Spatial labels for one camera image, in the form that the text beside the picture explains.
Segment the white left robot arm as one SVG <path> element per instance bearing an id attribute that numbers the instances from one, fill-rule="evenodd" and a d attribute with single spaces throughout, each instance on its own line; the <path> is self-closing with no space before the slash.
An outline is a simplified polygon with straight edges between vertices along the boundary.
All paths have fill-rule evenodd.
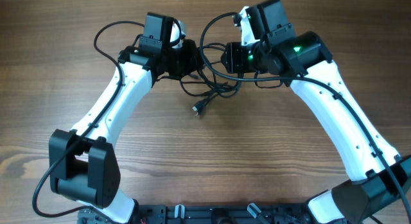
<path id="1" fill-rule="evenodd" d="M 160 76 L 179 80 L 201 68 L 184 23 L 148 13 L 143 32 L 113 60 L 115 73 L 90 111 L 69 131 L 49 139 L 51 190 L 110 223 L 140 223 L 139 204 L 119 187 L 118 137 L 137 104 Z"/>

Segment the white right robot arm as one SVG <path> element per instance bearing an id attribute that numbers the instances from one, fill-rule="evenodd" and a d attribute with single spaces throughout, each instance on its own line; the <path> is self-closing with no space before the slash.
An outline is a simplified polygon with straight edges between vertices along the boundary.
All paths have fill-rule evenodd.
<path id="1" fill-rule="evenodd" d="M 373 127 L 322 39 L 296 35 L 280 0 L 246 6 L 233 17 L 241 40 L 222 62 L 228 73 L 278 76 L 314 113 L 335 145 L 348 180 L 308 201 L 308 220 L 361 223 L 410 189 L 410 157 L 402 157 Z"/>

